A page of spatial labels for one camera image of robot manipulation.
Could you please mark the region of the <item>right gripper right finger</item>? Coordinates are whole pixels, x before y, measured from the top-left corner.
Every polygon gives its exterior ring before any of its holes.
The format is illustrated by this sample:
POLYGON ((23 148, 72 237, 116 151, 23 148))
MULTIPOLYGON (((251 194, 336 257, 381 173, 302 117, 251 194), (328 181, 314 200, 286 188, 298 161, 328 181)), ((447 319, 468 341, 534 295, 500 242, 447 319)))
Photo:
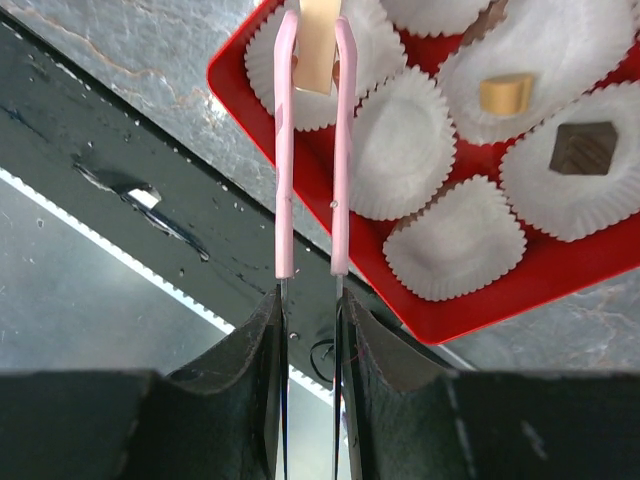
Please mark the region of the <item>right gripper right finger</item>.
POLYGON ((639 376, 444 369, 341 300, 355 479, 635 479, 639 376))

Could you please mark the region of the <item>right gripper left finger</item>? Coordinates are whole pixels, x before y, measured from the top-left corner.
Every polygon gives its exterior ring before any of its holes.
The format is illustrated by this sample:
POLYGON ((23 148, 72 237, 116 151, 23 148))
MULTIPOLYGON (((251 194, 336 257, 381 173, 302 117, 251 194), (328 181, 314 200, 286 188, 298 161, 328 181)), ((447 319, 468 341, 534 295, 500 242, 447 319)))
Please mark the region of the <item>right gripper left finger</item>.
POLYGON ((273 290, 200 356, 153 370, 1 377, 5 479, 273 479, 286 459, 284 319, 273 290))

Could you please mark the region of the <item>pink-tipped metal tongs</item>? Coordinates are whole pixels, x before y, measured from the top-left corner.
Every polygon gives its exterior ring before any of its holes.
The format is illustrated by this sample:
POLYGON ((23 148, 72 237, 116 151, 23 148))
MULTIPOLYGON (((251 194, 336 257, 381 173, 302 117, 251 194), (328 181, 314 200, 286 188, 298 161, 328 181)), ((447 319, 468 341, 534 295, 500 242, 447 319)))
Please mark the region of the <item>pink-tipped metal tongs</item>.
MULTIPOLYGON (((294 178, 294 95, 293 72, 297 65, 299 12, 288 10, 280 24, 274 44, 274 123, 275 123, 275 278, 280 298, 280 413, 283 475, 289 476, 289 359, 288 359, 288 281, 294 276, 293 256, 293 178, 294 178)), ((333 448, 331 477, 339 477, 339 450, 342 403, 342 311, 349 272, 349 167, 352 153, 352 125, 355 109, 357 47, 349 20, 340 14, 335 23, 336 56, 340 80, 335 125, 333 198, 331 224, 331 274, 336 278, 334 322, 333 448)))

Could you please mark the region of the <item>red chocolate box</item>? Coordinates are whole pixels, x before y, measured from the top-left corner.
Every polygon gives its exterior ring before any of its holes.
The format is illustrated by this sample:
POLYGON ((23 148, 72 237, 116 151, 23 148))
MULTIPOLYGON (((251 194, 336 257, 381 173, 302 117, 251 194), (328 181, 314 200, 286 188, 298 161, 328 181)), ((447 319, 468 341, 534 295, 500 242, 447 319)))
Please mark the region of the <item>red chocolate box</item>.
MULTIPOLYGON (((267 160, 275 163, 274 121, 250 88, 244 66, 249 40, 268 15, 284 1, 262 1, 210 60, 207 80, 212 93, 267 160)), ((461 35, 420 39, 400 33, 409 65, 435 74, 461 35)), ((639 42, 621 65, 596 84, 605 87, 639 79, 639 42)), ((295 134, 294 190, 327 233, 333 190, 334 127, 295 134)), ((515 140, 475 146, 458 141, 451 178, 474 174, 498 180, 498 167, 515 140)), ((392 222, 376 222, 351 214, 350 256, 376 293, 419 341, 440 344, 639 267, 639 213, 571 243, 525 226, 524 260, 506 276, 475 293, 444 302, 428 302, 410 293, 392 274, 382 253, 392 222)))

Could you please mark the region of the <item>dark square chocolate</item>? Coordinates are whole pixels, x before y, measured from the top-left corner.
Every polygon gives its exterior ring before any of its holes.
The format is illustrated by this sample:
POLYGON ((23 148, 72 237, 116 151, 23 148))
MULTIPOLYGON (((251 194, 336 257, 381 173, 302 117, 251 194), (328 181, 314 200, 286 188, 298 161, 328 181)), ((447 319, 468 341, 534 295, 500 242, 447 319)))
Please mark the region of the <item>dark square chocolate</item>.
POLYGON ((618 132, 610 121, 562 123, 548 168, 565 176, 605 176, 617 143, 618 132))

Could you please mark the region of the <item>tan round chocolate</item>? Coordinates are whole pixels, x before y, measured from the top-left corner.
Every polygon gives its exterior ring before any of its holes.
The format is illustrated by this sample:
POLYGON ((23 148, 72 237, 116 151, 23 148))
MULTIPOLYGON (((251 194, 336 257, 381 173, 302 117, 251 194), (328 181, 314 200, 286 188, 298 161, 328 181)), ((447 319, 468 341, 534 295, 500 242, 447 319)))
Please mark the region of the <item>tan round chocolate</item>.
POLYGON ((483 111, 497 116, 522 114, 529 108, 535 76, 513 73, 484 79, 479 85, 483 111))

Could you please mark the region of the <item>white bar chocolate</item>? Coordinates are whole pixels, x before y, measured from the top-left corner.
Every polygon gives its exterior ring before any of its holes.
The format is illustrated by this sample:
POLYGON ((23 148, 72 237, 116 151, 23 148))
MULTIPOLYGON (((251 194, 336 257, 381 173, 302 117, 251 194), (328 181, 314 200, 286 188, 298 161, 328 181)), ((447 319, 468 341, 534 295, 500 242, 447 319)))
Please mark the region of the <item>white bar chocolate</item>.
POLYGON ((341 0, 300 0, 297 32, 297 65, 293 72, 296 88, 329 95, 336 56, 335 23, 341 0))

